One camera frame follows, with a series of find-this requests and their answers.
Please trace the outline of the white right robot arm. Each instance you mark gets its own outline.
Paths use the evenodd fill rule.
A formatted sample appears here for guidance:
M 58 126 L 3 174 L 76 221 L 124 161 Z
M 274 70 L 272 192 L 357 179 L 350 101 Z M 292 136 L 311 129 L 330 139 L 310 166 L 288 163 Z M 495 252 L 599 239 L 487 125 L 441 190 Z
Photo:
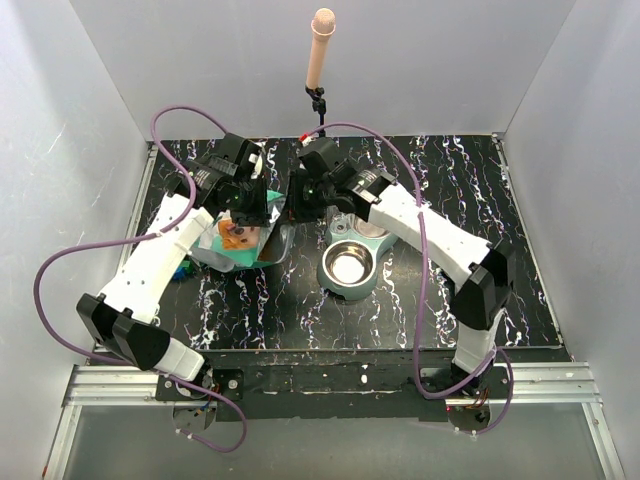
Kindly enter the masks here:
M 452 383 L 464 397 L 479 395 L 489 384 L 486 367 L 515 280 L 512 244 L 464 231 L 390 174 L 342 157 L 327 137 L 304 139 L 298 158 L 302 166 L 289 176 L 290 221 L 311 222 L 334 207 L 412 246 L 452 282 L 449 306 L 459 322 Z

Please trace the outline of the green pet food bag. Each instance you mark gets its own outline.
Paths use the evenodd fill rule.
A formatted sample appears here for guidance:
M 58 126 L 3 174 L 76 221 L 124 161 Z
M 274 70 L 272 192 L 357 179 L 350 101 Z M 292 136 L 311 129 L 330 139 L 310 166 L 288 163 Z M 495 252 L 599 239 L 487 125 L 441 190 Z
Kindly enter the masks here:
M 191 258 L 222 273 L 282 262 L 295 237 L 292 225 L 278 222 L 284 204 L 283 194 L 267 191 L 267 227 L 238 226 L 232 222 L 229 211 L 219 214 L 216 222 L 191 247 Z

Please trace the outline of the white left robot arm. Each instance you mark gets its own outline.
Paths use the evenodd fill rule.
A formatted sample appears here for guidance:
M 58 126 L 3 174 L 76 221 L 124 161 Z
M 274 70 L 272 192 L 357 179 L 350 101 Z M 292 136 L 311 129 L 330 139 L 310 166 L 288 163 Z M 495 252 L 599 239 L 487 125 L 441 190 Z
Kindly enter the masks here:
M 111 353 L 140 370 L 178 377 L 193 400 L 213 386 L 204 357 L 153 325 L 160 299 L 181 262 L 204 233 L 230 235 L 229 245 L 253 248 L 270 224 L 262 148 L 228 133 L 199 160 L 175 175 L 141 242 L 97 295 L 85 294 L 76 310 L 90 333 Z

